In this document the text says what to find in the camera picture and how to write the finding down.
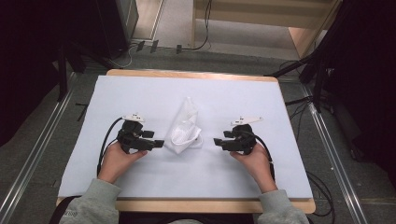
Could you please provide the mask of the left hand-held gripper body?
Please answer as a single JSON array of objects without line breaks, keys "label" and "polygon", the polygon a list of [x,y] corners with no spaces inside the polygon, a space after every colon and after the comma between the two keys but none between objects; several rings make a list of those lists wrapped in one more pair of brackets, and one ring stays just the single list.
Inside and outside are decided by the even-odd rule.
[{"label": "left hand-held gripper body", "polygon": [[150,143],[148,140],[142,138],[143,122],[145,120],[137,114],[123,116],[122,119],[124,122],[117,135],[117,141],[120,143],[121,149],[126,154],[130,153],[131,148],[148,150]]}]

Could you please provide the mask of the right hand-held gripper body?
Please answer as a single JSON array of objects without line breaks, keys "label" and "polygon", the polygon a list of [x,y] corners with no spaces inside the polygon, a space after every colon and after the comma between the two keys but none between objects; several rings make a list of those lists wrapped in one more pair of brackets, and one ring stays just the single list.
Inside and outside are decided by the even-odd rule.
[{"label": "right hand-held gripper body", "polygon": [[244,155],[252,151],[256,145],[256,137],[250,124],[258,121],[262,121],[262,117],[240,117],[231,122],[233,126],[231,151],[242,151]]}]

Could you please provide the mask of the white mesh laundry bag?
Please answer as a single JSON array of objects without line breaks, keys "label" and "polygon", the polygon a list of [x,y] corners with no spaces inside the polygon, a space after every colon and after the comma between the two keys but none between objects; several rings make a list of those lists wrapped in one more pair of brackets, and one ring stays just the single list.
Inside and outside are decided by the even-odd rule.
[{"label": "white mesh laundry bag", "polygon": [[203,146],[202,129],[197,125],[198,108],[190,97],[186,97],[168,130],[164,145],[180,154],[185,149]]}]

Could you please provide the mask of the person's right hand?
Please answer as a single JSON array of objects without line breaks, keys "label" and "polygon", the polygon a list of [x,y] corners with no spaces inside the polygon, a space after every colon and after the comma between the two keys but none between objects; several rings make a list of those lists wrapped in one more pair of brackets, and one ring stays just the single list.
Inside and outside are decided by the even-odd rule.
[{"label": "person's right hand", "polygon": [[261,188],[273,188],[276,183],[270,171],[270,162],[265,147],[256,144],[248,155],[231,152],[230,155],[241,162]]}]

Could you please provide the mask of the person's left hand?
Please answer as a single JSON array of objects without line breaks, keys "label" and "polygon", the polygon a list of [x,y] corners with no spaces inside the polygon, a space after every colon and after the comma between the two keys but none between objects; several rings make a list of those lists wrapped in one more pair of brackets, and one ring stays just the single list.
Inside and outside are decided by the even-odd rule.
[{"label": "person's left hand", "polygon": [[114,184],[134,162],[147,154],[148,152],[146,150],[139,150],[132,154],[127,154],[122,150],[119,142],[111,144],[106,149],[102,167],[97,178],[107,183]]}]

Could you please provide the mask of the black metal stand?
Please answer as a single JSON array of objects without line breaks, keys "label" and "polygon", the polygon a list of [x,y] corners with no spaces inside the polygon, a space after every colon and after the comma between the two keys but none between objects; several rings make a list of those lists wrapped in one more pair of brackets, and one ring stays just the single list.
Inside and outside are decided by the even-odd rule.
[{"label": "black metal stand", "polygon": [[113,69],[114,65],[107,62],[99,55],[93,53],[87,48],[81,46],[77,42],[65,40],[62,42],[58,50],[58,74],[59,74],[59,96],[58,102],[61,102],[68,93],[68,81],[66,74],[66,64],[69,63],[71,68],[78,73],[83,73],[86,69],[86,64],[83,62],[82,56],[88,56],[95,62],[101,64],[107,69]]},{"label": "black metal stand", "polygon": [[303,67],[302,73],[299,75],[299,80],[302,84],[308,84],[312,79],[315,80],[313,89],[312,103],[314,108],[320,113],[320,95],[327,75],[327,69],[330,61],[329,50],[333,45],[333,38],[339,30],[339,26],[345,17],[343,12],[344,0],[332,0],[330,12],[325,17],[325,21],[319,27],[322,30],[330,22],[329,29],[325,36],[321,39],[320,43],[310,53],[305,55],[302,59],[279,69],[278,71],[269,74],[269,77],[281,77],[299,67]]}]

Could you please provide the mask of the light wooden shelf unit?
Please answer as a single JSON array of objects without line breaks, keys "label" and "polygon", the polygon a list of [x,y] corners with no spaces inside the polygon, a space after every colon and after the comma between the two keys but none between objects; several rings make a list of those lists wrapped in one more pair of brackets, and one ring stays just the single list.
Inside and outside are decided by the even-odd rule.
[{"label": "light wooden shelf unit", "polygon": [[297,59],[308,55],[328,29],[342,0],[192,0],[191,43],[215,52]]}]

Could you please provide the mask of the dark cabinet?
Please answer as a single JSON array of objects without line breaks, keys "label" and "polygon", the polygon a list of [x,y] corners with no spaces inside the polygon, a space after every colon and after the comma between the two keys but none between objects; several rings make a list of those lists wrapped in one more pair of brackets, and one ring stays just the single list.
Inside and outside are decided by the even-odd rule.
[{"label": "dark cabinet", "polygon": [[135,0],[95,0],[99,12],[101,45],[109,59],[119,57],[131,44],[139,14]]}]

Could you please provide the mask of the dark curtain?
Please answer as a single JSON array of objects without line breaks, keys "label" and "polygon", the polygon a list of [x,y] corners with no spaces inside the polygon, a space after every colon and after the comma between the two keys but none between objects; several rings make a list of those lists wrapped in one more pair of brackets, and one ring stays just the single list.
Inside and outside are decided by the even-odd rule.
[{"label": "dark curtain", "polygon": [[59,83],[54,0],[0,0],[0,147]]},{"label": "dark curtain", "polygon": [[396,0],[344,0],[333,27],[334,72],[324,89],[352,147],[396,188]]}]

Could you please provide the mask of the metal floor rail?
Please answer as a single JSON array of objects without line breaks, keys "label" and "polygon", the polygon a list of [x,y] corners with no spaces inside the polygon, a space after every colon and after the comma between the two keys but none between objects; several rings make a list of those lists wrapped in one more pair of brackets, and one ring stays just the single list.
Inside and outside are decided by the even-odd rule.
[{"label": "metal floor rail", "polygon": [[307,101],[298,116],[298,146],[318,214],[331,224],[369,224],[347,168],[321,114]]},{"label": "metal floor rail", "polygon": [[70,101],[70,97],[77,82],[78,75],[75,72],[71,72],[70,75],[66,77],[66,83],[70,85],[70,92],[68,92],[61,101],[54,105],[49,117],[45,121],[45,125],[40,130],[39,136],[35,140],[35,144],[29,150],[27,158],[24,160],[21,169],[18,171],[17,177],[8,188],[5,198],[0,202],[0,224],[8,224],[10,221],[15,208],[21,200],[28,183],[46,150],[50,138],[52,137],[52,134]]}]

